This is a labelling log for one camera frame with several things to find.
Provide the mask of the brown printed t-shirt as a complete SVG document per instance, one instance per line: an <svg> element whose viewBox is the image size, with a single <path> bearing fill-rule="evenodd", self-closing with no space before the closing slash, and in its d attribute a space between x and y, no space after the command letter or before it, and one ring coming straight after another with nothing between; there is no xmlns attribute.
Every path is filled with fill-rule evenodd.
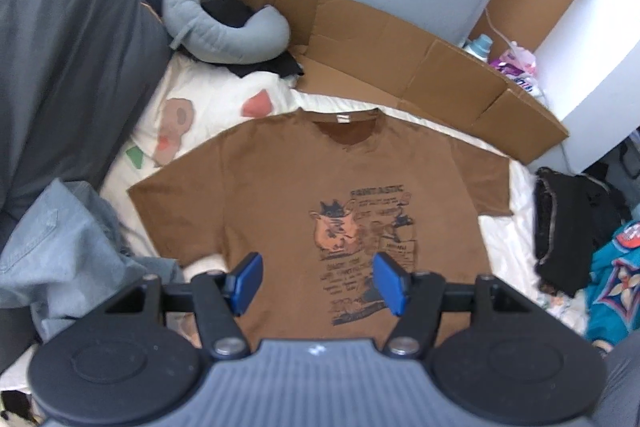
<svg viewBox="0 0 640 427"><path fill-rule="evenodd" d="M296 110L222 132L130 188L155 250L264 279L241 329L264 339L371 338L395 326L372 260L472 282L489 270L480 217L510 215L504 156L377 109Z"/></svg>

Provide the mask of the grey green garment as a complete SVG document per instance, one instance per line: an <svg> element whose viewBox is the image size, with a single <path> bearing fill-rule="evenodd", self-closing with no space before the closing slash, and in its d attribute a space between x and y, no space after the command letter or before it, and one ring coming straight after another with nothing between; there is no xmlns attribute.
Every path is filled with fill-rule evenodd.
<svg viewBox="0 0 640 427"><path fill-rule="evenodd" d="M130 251L115 210L91 185L55 179L3 248L1 306L26 308L46 343L148 274L183 281L177 261Z"/></svg>

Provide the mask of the cream bear print blanket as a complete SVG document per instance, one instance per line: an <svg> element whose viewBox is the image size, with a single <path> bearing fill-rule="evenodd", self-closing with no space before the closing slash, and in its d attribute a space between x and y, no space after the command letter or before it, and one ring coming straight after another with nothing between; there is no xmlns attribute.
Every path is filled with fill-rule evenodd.
<svg viewBox="0 0 640 427"><path fill-rule="evenodd" d="M160 87L137 127L113 162L104 185L93 190L115 210L122 238L135 256L170 259L155 250L131 202L131 187L243 122L296 110L343 116L372 109L501 155L480 140L399 109L299 92L266 72L239 79L221 68L176 56L170 61ZM551 297L539 288L534 271L534 178L519 162L509 158L508 161L510 215L483 216L478 220L488 254L487 272L507 281L574 331L583 332L587 318L584 299ZM192 265L177 262L184 281L211 269L232 268L219 255L208 256Z"/></svg>

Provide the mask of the black folded garment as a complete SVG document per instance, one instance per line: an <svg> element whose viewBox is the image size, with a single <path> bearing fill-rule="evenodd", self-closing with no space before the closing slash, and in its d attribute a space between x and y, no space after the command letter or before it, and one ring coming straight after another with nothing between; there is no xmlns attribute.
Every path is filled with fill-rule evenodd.
<svg viewBox="0 0 640 427"><path fill-rule="evenodd" d="M589 174L536 172L534 254L539 288L574 297L587 287L594 253L631 220L623 193Z"/></svg>

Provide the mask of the teal patterned garment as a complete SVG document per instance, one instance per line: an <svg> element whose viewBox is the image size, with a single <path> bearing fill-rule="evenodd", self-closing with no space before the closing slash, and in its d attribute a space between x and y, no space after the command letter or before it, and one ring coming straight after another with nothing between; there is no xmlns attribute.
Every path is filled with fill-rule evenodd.
<svg viewBox="0 0 640 427"><path fill-rule="evenodd" d="M610 352L639 328L639 221L630 221L593 256L586 288L588 341Z"/></svg>

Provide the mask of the flattened brown cardboard box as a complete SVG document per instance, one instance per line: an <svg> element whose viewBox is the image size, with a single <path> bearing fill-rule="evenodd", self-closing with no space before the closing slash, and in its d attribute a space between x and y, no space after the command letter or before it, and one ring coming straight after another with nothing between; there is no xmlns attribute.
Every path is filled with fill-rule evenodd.
<svg viewBox="0 0 640 427"><path fill-rule="evenodd" d="M529 164L566 128L495 69L428 31L354 0L243 0L291 28L300 91L397 108L475 136Z"/></svg>

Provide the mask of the grey neck pillow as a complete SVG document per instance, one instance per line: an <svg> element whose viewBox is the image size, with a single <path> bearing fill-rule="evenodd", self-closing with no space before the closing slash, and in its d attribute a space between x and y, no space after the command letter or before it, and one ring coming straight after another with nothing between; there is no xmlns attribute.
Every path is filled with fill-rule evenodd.
<svg viewBox="0 0 640 427"><path fill-rule="evenodd" d="M288 47L290 25L274 6L264 6L233 27L205 11L209 1L217 0L163 0L171 49L185 48L205 63L245 65L272 60Z"/></svg>

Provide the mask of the purple white detergent bag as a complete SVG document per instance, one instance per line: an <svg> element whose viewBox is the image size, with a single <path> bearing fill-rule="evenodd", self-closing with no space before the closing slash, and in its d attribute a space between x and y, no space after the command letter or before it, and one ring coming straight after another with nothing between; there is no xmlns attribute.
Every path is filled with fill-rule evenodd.
<svg viewBox="0 0 640 427"><path fill-rule="evenodd" d="M489 65L534 98L542 98L542 92L536 80L536 56L519 46L516 41L511 41L503 54L490 61Z"/></svg>

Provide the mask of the black cloth under neck pillow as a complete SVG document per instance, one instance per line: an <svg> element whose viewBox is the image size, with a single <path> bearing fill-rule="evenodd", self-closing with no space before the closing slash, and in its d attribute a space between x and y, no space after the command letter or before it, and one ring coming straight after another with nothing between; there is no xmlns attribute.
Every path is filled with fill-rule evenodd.
<svg viewBox="0 0 640 427"><path fill-rule="evenodd" d="M290 25L274 6L254 11L241 0L210 0L201 9L178 38L179 46L197 60L227 67L240 78L252 72L303 75L288 52Z"/></svg>

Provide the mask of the dark grey pillow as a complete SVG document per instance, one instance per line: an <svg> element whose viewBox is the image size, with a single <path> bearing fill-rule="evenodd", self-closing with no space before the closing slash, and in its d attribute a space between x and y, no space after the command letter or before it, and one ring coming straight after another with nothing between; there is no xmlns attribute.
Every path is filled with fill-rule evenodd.
<svg viewBox="0 0 640 427"><path fill-rule="evenodd" d="M143 0L1 0L1 233L53 180L100 185L165 74Z"/></svg>

